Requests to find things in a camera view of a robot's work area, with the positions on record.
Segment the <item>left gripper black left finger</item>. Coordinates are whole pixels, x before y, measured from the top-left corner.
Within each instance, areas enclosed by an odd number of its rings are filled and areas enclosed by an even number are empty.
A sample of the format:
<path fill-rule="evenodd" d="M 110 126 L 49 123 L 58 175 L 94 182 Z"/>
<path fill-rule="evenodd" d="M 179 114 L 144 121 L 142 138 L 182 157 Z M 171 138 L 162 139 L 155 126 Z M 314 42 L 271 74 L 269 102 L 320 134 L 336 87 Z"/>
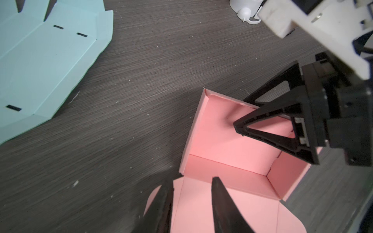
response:
<path fill-rule="evenodd" d="M 162 184 L 146 214 L 132 233 L 170 233 L 172 223 L 173 182 Z"/>

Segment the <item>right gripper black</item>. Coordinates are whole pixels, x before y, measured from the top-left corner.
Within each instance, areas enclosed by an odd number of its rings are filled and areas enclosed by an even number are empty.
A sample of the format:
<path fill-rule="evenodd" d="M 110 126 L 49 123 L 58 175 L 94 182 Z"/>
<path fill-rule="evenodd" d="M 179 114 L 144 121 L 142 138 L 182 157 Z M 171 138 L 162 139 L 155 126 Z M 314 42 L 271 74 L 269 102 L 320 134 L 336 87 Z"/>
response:
<path fill-rule="evenodd" d="M 373 80 L 360 79 L 329 51 L 315 59 L 302 67 L 304 81 L 294 61 L 249 94 L 243 101 L 260 107 L 233 123 L 236 132 L 312 165 L 320 163 L 317 147 L 329 146 L 343 149 L 348 165 L 371 167 Z M 288 83 L 289 92 L 269 103 L 256 101 L 283 82 Z M 295 138 L 250 128 L 277 116 L 290 117 Z"/>

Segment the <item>pink paper box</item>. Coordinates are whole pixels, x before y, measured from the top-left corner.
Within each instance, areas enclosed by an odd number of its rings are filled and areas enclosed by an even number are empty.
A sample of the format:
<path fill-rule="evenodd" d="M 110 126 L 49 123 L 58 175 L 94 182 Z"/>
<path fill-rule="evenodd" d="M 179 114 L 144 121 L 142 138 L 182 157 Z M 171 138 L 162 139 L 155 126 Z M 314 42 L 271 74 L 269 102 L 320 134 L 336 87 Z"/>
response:
<path fill-rule="evenodd" d="M 171 232 L 212 233 L 211 183 L 219 177 L 257 233 L 304 233 L 284 205 L 310 164 L 264 142 L 239 135 L 234 122 L 255 107 L 204 89 L 174 180 Z"/>

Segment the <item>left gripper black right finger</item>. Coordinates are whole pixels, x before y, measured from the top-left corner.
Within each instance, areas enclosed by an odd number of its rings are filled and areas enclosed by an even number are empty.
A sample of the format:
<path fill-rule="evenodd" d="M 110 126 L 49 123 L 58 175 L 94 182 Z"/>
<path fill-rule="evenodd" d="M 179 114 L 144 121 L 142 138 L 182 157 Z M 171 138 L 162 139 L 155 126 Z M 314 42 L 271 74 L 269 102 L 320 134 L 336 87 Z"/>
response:
<path fill-rule="evenodd" d="M 216 233 L 254 233 L 219 177 L 212 178 L 211 194 Z"/>

